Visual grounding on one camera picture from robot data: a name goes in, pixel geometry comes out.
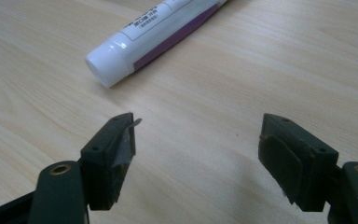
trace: light wood surface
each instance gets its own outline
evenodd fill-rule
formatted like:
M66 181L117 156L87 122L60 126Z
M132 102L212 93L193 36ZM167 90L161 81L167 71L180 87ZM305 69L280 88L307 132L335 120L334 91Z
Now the light wood surface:
M88 52L159 0L0 0L0 205L131 111L137 155L91 223L327 223L257 158L264 113L358 161L358 0L231 0L111 89Z

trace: white tube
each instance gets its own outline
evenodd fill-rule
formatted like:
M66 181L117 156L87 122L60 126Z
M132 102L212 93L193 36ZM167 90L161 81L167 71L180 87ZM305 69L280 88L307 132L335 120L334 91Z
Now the white tube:
M203 24L226 0L165 0L86 57L105 87L143 67Z

